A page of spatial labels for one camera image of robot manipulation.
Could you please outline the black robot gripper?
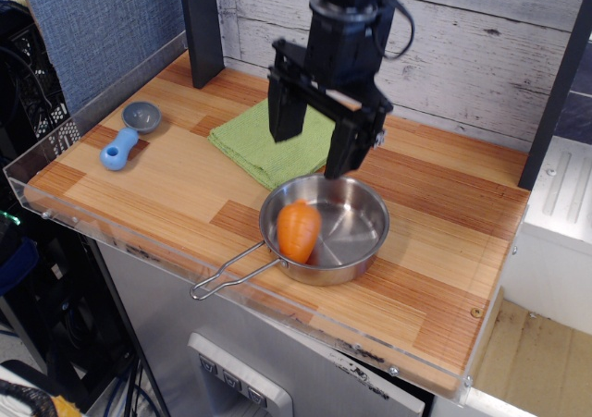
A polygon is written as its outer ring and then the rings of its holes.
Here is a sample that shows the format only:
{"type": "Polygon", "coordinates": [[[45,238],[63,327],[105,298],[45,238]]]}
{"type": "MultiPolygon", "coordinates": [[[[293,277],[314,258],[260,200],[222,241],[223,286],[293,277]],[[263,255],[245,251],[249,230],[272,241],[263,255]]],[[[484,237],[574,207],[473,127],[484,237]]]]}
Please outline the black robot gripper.
{"type": "Polygon", "coordinates": [[[337,179],[360,168],[392,111],[375,76],[385,57],[393,2],[347,8],[313,0],[311,9],[306,46],[273,43],[269,131],[274,142],[301,135],[309,106],[334,121],[325,177],[337,179]]]}

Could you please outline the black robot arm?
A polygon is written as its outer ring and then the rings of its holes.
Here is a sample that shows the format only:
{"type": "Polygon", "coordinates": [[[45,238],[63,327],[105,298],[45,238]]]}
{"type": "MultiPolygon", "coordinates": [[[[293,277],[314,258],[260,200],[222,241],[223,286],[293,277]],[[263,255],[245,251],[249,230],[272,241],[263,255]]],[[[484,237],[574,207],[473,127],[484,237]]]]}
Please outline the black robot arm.
{"type": "Polygon", "coordinates": [[[325,176],[358,169],[384,134],[393,106],[375,76],[387,59],[393,17],[410,13],[398,0],[310,0],[305,46],[274,41],[269,69],[269,130],[276,142],[302,133],[307,107],[335,123],[325,176]]]}

